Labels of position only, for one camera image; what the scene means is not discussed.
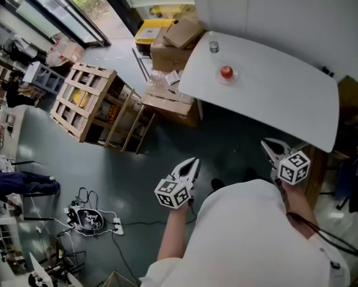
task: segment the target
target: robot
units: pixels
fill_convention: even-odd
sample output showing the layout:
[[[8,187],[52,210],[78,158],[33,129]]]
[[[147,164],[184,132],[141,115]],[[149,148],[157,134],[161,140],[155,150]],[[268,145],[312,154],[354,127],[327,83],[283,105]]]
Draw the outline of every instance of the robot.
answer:
[[[283,141],[274,138],[264,138],[262,149],[272,165],[271,179],[276,185],[285,181],[295,185],[308,176],[311,161],[302,152],[293,152]]]
[[[161,179],[155,189],[159,203],[172,209],[178,209],[185,202],[193,203],[193,184],[201,168],[200,159],[189,158],[177,165],[171,174]]]
[[[95,209],[70,206],[65,209],[68,216],[67,224],[85,235],[95,235],[104,226],[104,218]]]

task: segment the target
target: power strip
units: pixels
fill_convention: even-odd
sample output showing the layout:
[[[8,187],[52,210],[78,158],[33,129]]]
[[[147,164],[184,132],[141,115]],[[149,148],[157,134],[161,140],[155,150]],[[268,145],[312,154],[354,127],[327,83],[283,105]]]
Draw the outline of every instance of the power strip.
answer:
[[[122,223],[120,222],[120,218],[113,219],[115,223],[115,233],[118,235],[123,235],[125,232],[123,231]]]

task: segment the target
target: wooden shelf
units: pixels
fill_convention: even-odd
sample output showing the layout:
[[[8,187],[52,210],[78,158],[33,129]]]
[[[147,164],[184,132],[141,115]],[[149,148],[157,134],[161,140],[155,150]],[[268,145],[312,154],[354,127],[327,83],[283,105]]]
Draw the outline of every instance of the wooden shelf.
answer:
[[[117,99],[111,92],[126,94],[127,99]],[[151,114],[144,114],[147,108],[140,100],[135,90],[119,78],[116,71],[76,63],[57,96],[50,116],[79,142],[104,148],[113,146],[121,151],[139,150],[153,118],[149,118]],[[107,115],[115,120],[96,118],[98,112],[108,108],[109,104],[111,111]],[[128,119],[132,123],[130,130],[121,129],[120,125]],[[143,135],[134,133],[140,126],[144,130]],[[107,131],[105,139],[100,139],[104,134],[101,128]],[[111,141],[114,133],[120,133],[120,144]]]

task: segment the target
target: red apple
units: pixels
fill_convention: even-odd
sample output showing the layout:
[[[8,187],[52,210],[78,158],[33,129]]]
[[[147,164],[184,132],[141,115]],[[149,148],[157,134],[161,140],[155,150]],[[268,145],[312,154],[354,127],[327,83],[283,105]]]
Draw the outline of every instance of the red apple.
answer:
[[[233,76],[233,70],[230,66],[223,66],[220,68],[220,75],[225,79],[231,79]]]

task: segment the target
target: person in jeans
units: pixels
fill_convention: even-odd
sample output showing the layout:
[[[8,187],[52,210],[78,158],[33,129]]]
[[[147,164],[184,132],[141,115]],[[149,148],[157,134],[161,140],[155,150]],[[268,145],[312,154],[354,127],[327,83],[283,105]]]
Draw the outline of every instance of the person in jeans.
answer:
[[[3,172],[0,170],[0,200],[11,206],[15,204],[6,198],[9,194],[56,193],[60,183],[53,176],[31,172]]]

